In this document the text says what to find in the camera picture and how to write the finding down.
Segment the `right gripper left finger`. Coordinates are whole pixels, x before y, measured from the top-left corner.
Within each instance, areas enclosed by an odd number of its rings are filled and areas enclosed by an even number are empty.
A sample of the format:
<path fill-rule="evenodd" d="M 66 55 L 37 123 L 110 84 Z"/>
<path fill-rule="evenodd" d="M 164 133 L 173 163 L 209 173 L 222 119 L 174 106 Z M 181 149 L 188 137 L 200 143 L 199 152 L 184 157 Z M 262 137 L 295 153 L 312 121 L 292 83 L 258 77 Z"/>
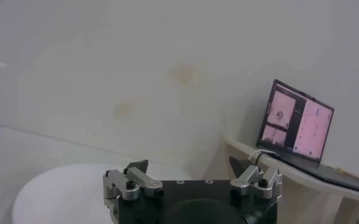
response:
<path fill-rule="evenodd" d="M 103 175 L 104 200 L 121 197 L 125 201 L 134 201 L 144 194 L 147 197 L 164 196 L 163 182 L 146 174 L 148 161 L 142 160 L 127 165 L 123 171 L 107 170 Z"/>

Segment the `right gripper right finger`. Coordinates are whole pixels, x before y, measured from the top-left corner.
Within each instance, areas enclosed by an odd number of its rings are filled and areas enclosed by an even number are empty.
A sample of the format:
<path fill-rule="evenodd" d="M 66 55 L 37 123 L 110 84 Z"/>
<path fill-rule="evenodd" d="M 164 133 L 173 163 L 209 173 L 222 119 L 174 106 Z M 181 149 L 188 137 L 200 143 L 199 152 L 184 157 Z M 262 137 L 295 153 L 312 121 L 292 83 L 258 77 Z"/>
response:
<path fill-rule="evenodd" d="M 233 156 L 229 156 L 229 163 L 235 174 L 230 185 L 240 197 L 250 193 L 261 200 L 282 197 L 282 174 L 278 168 L 269 167 L 264 172 L 249 160 Z"/>

